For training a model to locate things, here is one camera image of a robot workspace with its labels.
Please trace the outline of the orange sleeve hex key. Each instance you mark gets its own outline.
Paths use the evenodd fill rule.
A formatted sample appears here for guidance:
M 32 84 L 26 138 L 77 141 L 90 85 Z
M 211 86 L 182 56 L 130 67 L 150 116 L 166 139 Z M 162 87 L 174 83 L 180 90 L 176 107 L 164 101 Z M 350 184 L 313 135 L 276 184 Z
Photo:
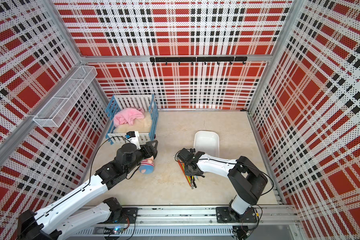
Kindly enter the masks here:
M 180 167 L 181 167 L 181 169 L 182 169 L 182 172 L 183 172 L 183 174 L 184 174 L 184 176 L 185 176 L 185 178 L 186 178 L 186 180 L 187 180 L 187 182 L 188 182 L 188 184 L 189 184 L 189 186 L 190 186 L 190 180 L 189 180 L 189 177 L 190 177 L 190 176 L 187 176 L 186 173 L 185 173 L 185 165 L 184 165 L 183 163 L 179 163 L 179 165 L 180 165 Z

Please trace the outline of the red sleeve hex key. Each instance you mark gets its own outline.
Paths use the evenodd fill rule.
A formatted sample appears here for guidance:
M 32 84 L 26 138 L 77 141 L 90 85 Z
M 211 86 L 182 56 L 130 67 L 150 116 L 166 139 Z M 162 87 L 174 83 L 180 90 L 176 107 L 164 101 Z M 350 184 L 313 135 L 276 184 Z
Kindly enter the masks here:
M 177 161 L 177 163 L 179 164 L 181 170 L 182 170 L 182 173 L 184 175 L 184 177 L 186 178 L 189 186 L 191 189 L 194 189 L 194 185 L 193 185 L 193 181 L 192 181 L 192 177 L 190 176 L 187 176 L 186 173 L 185 173 L 185 164 L 183 162 L 181 162 L 180 160 Z

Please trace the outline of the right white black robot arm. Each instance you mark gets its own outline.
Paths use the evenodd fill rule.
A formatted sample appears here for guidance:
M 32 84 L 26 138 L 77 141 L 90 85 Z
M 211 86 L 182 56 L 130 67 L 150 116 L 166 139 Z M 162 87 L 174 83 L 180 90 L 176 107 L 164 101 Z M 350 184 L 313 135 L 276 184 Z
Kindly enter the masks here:
M 195 149 L 182 149 L 175 156 L 175 161 L 190 179 L 191 187 L 195 187 L 195 178 L 212 173 L 230 180 L 236 196 L 227 208 L 216 208 L 219 223 L 256 223 L 260 217 L 255 206 L 268 184 L 269 176 L 259 170 L 248 158 L 226 160 L 210 156 Z

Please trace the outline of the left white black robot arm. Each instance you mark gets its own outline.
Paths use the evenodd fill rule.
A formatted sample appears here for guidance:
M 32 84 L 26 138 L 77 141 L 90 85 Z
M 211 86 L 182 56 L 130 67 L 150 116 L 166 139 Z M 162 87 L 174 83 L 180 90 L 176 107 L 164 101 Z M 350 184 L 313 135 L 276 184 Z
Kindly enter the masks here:
M 114 160 L 96 170 L 86 182 L 56 202 L 36 212 L 27 210 L 19 215 L 18 240 L 65 240 L 98 223 L 121 217 L 122 207 L 116 198 L 108 198 L 87 211 L 77 210 L 96 197 L 129 180 L 143 160 L 155 159 L 158 141 L 137 147 L 126 143 L 118 149 Z

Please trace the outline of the white plastic storage box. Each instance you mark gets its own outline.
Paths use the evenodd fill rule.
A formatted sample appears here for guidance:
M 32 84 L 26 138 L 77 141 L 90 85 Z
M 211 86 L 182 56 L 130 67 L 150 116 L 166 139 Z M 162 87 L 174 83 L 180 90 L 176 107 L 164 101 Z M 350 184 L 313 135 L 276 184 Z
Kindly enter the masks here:
M 213 157 L 220 156 L 220 137 L 211 131 L 198 131 L 194 138 L 194 149 Z

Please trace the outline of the plush doll striped hat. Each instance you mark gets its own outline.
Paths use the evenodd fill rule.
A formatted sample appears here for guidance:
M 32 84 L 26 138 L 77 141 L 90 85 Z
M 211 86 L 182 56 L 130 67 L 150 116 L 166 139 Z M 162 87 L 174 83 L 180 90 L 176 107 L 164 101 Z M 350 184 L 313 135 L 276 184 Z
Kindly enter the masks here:
M 140 168 L 139 168 L 140 173 L 148 175 L 148 174 L 153 173 L 154 169 L 155 169 L 155 165 L 154 165 L 154 157 L 153 156 L 141 161 Z

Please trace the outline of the cream fluffy mattress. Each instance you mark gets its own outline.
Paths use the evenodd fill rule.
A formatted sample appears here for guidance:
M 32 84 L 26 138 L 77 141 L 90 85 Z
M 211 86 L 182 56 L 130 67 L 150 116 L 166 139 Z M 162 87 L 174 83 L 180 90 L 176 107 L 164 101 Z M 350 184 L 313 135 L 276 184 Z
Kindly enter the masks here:
M 149 133 L 152 127 L 152 119 L 149 112 L 145 112 L 143 119 L 134 119 L 134 124 L 129 125 L 128 123 L 119 125 L 113 130 L 115 134 L 125 134 L 131 131 L 137 131 L 139 133 Z

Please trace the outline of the pink plush blanket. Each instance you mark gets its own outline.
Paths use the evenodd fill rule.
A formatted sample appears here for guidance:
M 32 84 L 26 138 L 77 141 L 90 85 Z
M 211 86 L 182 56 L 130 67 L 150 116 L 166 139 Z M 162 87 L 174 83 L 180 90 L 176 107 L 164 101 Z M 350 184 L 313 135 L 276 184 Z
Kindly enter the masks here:
M 132 126 L 134 125 L 134 121 L 136 119 L 144 119 L 144 118 L 145 118 L 144 109 L 125 108 L 114 115 L 113 124 L 116 128 L 124 124 L 128 124 Z

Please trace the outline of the blue white toy crib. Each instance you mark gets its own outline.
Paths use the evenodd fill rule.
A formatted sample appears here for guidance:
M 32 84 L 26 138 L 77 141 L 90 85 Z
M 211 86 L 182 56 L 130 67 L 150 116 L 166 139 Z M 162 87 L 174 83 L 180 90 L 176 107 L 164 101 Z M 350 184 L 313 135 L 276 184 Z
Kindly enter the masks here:
M 154 95 L 114 95 L 106 107 L 111 124 L 106 139 L 112 144 L 124 143 L 128 132 L 137 131 L 140 144 L 156 138 L 159 109 Z

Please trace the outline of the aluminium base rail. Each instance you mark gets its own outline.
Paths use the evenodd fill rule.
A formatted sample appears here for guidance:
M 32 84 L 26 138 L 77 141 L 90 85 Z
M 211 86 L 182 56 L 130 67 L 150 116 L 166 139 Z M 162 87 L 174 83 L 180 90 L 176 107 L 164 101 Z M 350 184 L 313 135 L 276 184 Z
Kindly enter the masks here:
M 96 224 L 74 235 L 106 240 L 145 237 L 227 237 L 229 240 L 303 240 L 291 205 L 254 206 L 238 219 L 227 206 L 127 206 L 131 218 Z

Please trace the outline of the black wall hook rail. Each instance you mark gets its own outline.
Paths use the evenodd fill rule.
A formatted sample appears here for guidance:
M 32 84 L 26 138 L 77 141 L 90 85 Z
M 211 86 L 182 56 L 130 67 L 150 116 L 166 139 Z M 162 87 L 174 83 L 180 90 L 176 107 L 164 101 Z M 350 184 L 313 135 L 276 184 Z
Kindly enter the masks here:
M 248 57 L 152 57 L 151 63 L 246 62 Z

